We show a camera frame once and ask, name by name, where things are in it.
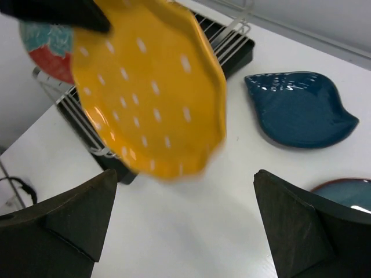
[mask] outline black cable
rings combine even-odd
[[[9,181],[16,181],[18,182],[20,185],[21,185],[21,189],[29,194],[31,196],[31,199],[32,199],[32,203],[33,204],[37,204],[37,194],[36,194],[36,191],[30,187],[28,184],[26,184],[22,179],[18,178],[18,177],[5,177],[5,178],[0,178],[0,181],[3,181],[3,180],[9,180]]]

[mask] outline black tray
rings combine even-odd
[[[210,39],[214,34],[220,32],[224,26],[222,26],[219,23],[216,23],[210,19],[206,19],[203,16],[196,14],[196,19],[200,23],[200,26],[203,30],[206,29],[205,35],[208,39]],[[240,38],[241,35],[237,35],[224,49],[227,49],[229,46],[231,46],[238,38]],[[254,48],[254,41],[248,40],[236,53],[222,65],[222,69],[225,75],[225,78],[229,78],[232,74],[237,72],[239,69],[244,67],[246,64],[250,63],[253,59],[253,48]],[[82,113],[81,109],[78,106],[79,98],[76,93],[76,89],[72,90],[67,96],[67,101],[61,101],[57,104],[57,107],[59,111],[66,117],[66,119],[69,121],[71,126],[74,128],[74,130],[77,132],[77,134],[81,137],[81,139],[84,140],[88,145],[93,146],[91,139],[86,134],[86,130],[88,133],[90,131],[86,128],[84,131],[81,128],[81,123],[76,122],[74,117],[71,115],[71,112],[75,114],[75,116],[79,119],[84,118],[83,122],[89,123],[86,116]],[[130,184],[136,174],[131,172],[124,164],[121,163],[120,160],[116,158],[107,158],[105,156],[97,156],[92,154],[94,159],[97,161],[97,163],[100,165],[100,167],[103,170],[107,169],[115,169],[117,172],[118,181],[124,183],[124,184]]]

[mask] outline white wire rack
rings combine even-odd
[[[215,1],[225,5],[232,5],[223,0]],[[248,37],[248,32],[250,31],[248,20],[254,7],[254,0],[243,1],[240,15],[232,20],[228,26],[223,26],[202,14],[194,13],[214,49],[214,53],[222,68],[226,67],[228,61],[250,41]],[[48,97],[55,103],[67,122],[69,124],[74,122],[73,129],[82,139],[83,144],[85,144],[89,152],[95,156],[117,158],[105,146],[86,118],[74,86],[60,82],[44,74],[39,68],[34,69],[33,77],[39,82]]]

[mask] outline table surface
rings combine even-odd
[[[231,19],[190,0],[188,7],[223,24]],[[253,62],[228,80],[227,133],[205,174],[164,184],[139,175],[119,185],[101,260],[92,277],[276,277],[253,176],[266,169],[304,189],[327,180],[371,176],[371,72],[255,25]],[[280,147],[263,138],[243,77],[320,72],[360,118],[345,141],[325,149]],[[51,107],[2,156],[8,172],[29,180],[45,200],[101,173]]]

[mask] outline metal wire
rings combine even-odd
[[[227,6],[234,6],[234,4],[224,0],[213,0],[218,3],[222,3]],[[214,49],[214,53],[220,63],[223,66],[233,55],[239,51],[248,41],[247,36],[250,31],[248,25],[248,18],[252,12],[254,6],[254,0],[244,0],[241,14],[234,19],[231,24],[227,27],[221,26],[214,35],[209,38],[209,42]],[[204,23],[209,20],[210,24],[204,26],[202,29],[204,33],[208,32],[212,26],[217,24],[214,20],[207,18],[199,13],[194,14],[195,17],[201,16],[203,19],[199,22],[202,27]],[[75,121],[79,128],[86,135],[90,142],[86,142],[78,132],[72,127],[75,133],[80,137],[85,147],[96,156],[105,156],[107,158],[117,158],[117,155],[112,153],[109,148],[102,142],[99,135],[96,133],[93,126],[88,121],[83,108],[79,101],[74,97],[77,93],[75,87],[70,87],[68,90],[61,89],[62,82],[57,81],[50,76],[44,74],[39,68],[35,68],[32,73],[34,78],[40,83],[46,95],[53,101],[57,109],[61,105],[69,114],[70,117]],[[68,118],[61,113],[65,120],[69,123]]]

